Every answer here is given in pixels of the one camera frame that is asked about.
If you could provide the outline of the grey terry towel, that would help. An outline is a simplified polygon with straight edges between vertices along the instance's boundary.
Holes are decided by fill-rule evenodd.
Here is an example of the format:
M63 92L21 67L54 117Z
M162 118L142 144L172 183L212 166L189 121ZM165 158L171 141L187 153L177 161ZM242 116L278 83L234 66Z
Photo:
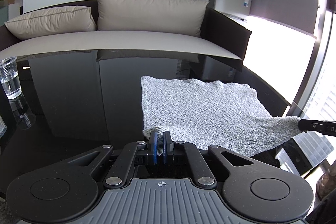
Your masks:
M247 84L141 77L143 134L169 131L199 149L219 145L243 156L301 133L298 117L273 117Z

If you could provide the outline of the dark brown sofa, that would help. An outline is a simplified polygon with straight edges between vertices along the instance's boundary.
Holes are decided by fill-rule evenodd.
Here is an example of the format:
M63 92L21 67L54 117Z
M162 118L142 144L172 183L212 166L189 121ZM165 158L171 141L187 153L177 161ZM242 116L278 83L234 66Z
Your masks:
M87 6L97 26L97 0L62 3L45 9L63 6ZM219 60L228 59L235 69L242 68L250 30L224 14L207 7L199 37L150 31L72 32L21 40L1 26L1 58L30 56L51 52L108 50L112 56L120 51L155 52L159 56L207 55Z

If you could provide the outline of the large beige back cushion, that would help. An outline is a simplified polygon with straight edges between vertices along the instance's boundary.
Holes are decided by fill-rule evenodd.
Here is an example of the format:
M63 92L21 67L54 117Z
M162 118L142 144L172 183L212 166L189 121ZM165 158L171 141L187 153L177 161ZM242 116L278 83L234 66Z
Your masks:
M100 31L150 31L199 37L207 0L97 0Z

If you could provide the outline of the small beige side cushion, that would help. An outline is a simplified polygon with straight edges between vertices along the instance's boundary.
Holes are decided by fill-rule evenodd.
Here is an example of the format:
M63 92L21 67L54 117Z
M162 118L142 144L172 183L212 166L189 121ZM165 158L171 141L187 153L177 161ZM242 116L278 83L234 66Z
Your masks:
M91 8L87 6L63 6L32 11L8 20L5 26L21 40L97 30Z

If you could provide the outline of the clear plastic water cup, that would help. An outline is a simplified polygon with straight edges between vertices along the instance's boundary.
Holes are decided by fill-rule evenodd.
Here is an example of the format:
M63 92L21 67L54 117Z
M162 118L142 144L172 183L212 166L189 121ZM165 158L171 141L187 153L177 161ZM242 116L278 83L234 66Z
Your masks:
M17 69L17 57L1 60L1 85L9 100L14 100L22 93Z

